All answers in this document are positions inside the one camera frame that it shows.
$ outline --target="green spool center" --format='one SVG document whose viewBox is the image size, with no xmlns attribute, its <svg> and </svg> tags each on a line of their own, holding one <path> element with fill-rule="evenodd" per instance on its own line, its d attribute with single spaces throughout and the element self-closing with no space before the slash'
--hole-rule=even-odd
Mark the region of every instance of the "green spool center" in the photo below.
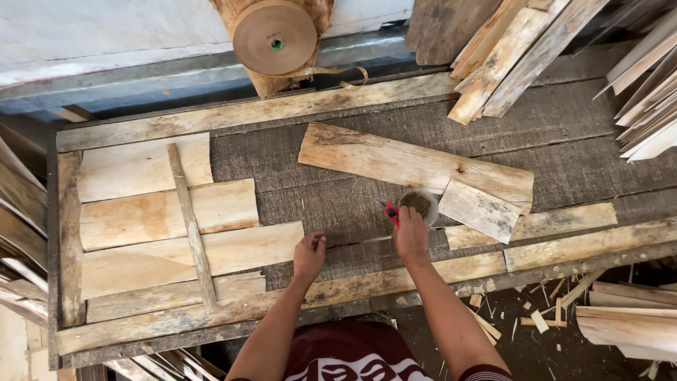
<svg viewBox="0 0 677 381">
<path fill-rule="evenodd" d="M 282 40 L 273 40 L 270 43 L 270 47 L 273 48 L 273 50 L 280 50 L 284 47 L 284 42 Z"/>
</svg>

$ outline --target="paper tape roll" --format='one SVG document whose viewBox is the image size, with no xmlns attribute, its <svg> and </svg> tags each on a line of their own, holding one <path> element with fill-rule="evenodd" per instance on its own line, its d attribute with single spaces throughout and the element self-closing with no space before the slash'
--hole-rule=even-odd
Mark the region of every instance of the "paper tape roll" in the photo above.
<svg viewBox="0 0 677 381">
<path fill-rule="evenodd" d="M 285 0 L 263 0 L 238 16 L 233 50 L 246 68 L 282 75 L 301 68 L 318 45 L 318 32 L 306 11 Z"/>
</svg>

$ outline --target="gray metal beam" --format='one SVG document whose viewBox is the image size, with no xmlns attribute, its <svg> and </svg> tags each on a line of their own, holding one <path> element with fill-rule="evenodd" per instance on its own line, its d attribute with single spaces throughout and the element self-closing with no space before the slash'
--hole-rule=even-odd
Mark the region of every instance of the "gray metal beam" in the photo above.
<svg viewBox="0 0 677 381">
<path fill-rule="evenodd" d="M 336 66 L 411 53 L 404 45 L 407 28 L 322 40 L 318 66 Z M 196 56 L 75 75 L 0 89 L 0 113 L 54 110 L 67 104 L 95 102 L 150 92 L 247 79 L 233 52 Z"/>
</svg>

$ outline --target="maroon t-shirt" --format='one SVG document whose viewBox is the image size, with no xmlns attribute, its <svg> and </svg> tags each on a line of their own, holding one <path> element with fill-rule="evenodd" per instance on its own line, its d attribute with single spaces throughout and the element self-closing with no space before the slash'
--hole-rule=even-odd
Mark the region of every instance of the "maroon t-shirt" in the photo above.
<svg viewBox="0 0 677 381">
<path fill-rule="evenodd" d="M 416 362 L 394 327 L 380 322 L 344 320 L 296 332 L 284 381 L 433 379 Z M 478 365 L 466 370 L 459 381 L 512 381 L 512 378 L 493 365 Z"/>
</svg>

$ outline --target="red utility knife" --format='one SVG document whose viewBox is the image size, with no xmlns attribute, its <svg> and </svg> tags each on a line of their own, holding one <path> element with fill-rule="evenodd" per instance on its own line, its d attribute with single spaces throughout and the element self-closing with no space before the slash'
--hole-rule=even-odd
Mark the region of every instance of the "red utility knife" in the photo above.
<svg viewBox="0 0 677 381">
<path fill-rule="evenodd" d="M 390 201 L 378 201 L 383 206 L 383 213 L 399 227 L 399 211 Z"/>
</svg>

